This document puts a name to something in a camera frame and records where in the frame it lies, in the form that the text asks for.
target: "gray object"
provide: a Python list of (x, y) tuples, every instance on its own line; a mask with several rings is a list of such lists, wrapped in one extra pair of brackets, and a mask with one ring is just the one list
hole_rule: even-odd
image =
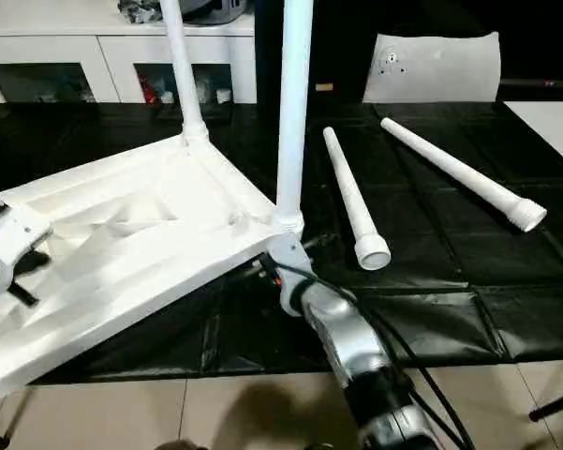
[[(184, 22), (196, 25), (229, 23), (239, 17), (248, 0), (180, 0)], [(119, 0), (119, 10), (131, 23), (162, 21), (158, 0)]]
[(237, 19), (245, 11), (248, 0), (215, 0), (212, 2), (212, 9), (203, 16), (192, 18), (188, 23), (196, 25), (218, 25), (229, 23)]

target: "tile floor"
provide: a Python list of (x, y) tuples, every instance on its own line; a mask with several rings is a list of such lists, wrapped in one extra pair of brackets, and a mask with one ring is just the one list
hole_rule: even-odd
[[(527, 419), (536, 404), (563, 394), (563, 361), (432, 373), (478, 449), (563, 449), (563, 412), (537, 424)], [(356, 448), (346, 403), (326, 374), (27, 389), (0, 402), (4, 433), (12, 450), (153, 450), (179, 437), (212, 450)]]

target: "glass cabinet door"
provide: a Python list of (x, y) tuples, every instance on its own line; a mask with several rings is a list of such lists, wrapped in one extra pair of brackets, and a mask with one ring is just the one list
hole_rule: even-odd
[(96, 37), (0, 37), (0, 102), (118, 102)]
[(94, 102), (79, 63), (0, 64), (6, 102)]

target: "white shelf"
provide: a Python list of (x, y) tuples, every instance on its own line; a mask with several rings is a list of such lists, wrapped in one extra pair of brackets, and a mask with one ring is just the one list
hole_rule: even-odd
[[(187, 25), (188, 36), (254, 36), (254, 15), (217, 26)], [(133, 24), (116, 0), (0, 0), (0, 36), (164, 36), (163, 23)]]

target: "white cabinet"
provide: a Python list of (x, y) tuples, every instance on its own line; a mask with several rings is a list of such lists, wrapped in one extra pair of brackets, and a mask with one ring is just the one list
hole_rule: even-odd
[(0, 37), (0, 102), (50, 101), (63, 89), (70, 91), (65, 96), (78, 91), (99, 102), (119, 101), (97, 37)]
[[(129, 23), (116, 5), (116, 0), (0, 0), (0, 102), (69, 101), (72, 91), (81, 99), (144, 102), (138, 69), (157, 74), (158, 83), (166, 78), (173, 85), (168, 90), (174, 89), (164, 24)], [(230, 91), (237, 103), (256, 103), (251, 11), (222, 25), (188, 25), (185, 34), (198, 75), (206, 74), (211, 87), (226, 77), (217, 93)]]
[[(112, 79), (123, 102), (143, 102), (138, 78), (140, 65), (170, 64), (169, 42), (164, 36), (99, 37)], [(247, 36), (188, 36), (194, 68), (228, 66), (235, 103), (256, 103), (254, 38)]]

